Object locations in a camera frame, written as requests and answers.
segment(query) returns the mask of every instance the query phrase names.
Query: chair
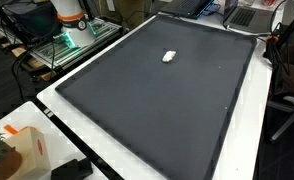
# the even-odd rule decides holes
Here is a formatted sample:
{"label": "chair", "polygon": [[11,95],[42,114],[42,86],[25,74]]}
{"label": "chair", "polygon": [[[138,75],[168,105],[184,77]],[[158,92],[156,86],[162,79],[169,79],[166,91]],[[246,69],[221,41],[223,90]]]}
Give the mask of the chair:
{"label": "chair", "polygon": [[283,112],[293,113],[289,119],[271,136],[270,141],[275,142],[294,122],[294,97],[285,96],[283,98],[285,101],[288,101],[293,104],[293,106],[285,105],[278,102],[268,101],[267,106],[281,110]]}

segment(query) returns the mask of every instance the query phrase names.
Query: orange box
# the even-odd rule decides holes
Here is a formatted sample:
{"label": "orange box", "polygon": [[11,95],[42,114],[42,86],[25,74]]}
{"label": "orange box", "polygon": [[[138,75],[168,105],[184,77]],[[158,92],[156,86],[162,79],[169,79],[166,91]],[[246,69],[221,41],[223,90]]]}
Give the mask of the orange box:
{"label": "orange box", "polygon": [[22,156],[22,164],[10,180],[38,179],[51,170],[44,135],[26,128],[4,140]]}

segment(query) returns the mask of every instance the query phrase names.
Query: desk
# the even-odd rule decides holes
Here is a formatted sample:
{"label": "desk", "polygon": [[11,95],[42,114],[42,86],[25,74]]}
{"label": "desk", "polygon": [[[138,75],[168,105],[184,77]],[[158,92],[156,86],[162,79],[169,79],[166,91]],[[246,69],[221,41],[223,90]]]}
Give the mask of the desk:
{"label": "desk", "polygon": [[[281,21],[281,19],[282,11],[277,13],[274,25]],[[221,25],[222,17],[216,14],[209,17],[202,17],[199,20],[184,20],[223,29]],[[132,33],[134,33],[134,31],[119,39],[114,44],[58,80],[56,83],[49,86],[47,89],[39,93],[37,98],[52,110],[57,117],[81,137],[82,140],[84,140],[123,178],[128,180],[165,179],[157,171],[139,159],[135,154],[118,143],[98,125],[93,123],[93,121],[69,104],[55,91],[55,88],[61,82],[87,66],[97,57],[110,50],[113,46],[130,36]],[[264,43],[258,42],[249,64],[213,177],[215,180],[249,180],[253,177],[272,73],[268,61],[261,57],[264,48]]]}
{"label": "desk", "polygon": [[[0,120],[0,132],[4,137],[11,135],[3,129],[5,125],[12,125],[15,129],[33,126],[45,136],[51,169],[55,169],[72,159],[82,160],[85,155],[32,103],[26,102],[12,113]],[[86,179],[107,180],[102,172],[92,164],[94,173]],[[50,179],[48,172],[40,180]]]}

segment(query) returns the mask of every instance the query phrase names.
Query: gray mat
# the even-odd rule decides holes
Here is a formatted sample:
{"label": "gray mat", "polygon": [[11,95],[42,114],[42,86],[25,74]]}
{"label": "gray mat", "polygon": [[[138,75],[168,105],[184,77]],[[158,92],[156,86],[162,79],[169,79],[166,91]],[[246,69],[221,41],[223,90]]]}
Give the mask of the gray mat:
{"label": "gray mat", "polygon": [[255,42],[158,16],[57,90],[167,178],[210,179]]}

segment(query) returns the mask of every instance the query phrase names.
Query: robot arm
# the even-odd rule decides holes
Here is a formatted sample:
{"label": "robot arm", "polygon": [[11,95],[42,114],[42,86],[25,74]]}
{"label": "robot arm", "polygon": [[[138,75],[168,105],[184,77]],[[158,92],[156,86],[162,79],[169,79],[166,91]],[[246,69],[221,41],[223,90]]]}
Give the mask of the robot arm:
{"label": "robot arm", "polygon": [[57,17],[63,24],[62,32],[68,38],[69,47],[84,47],[96,39],[95,32],[87,22],[78,0],[51,0]]}

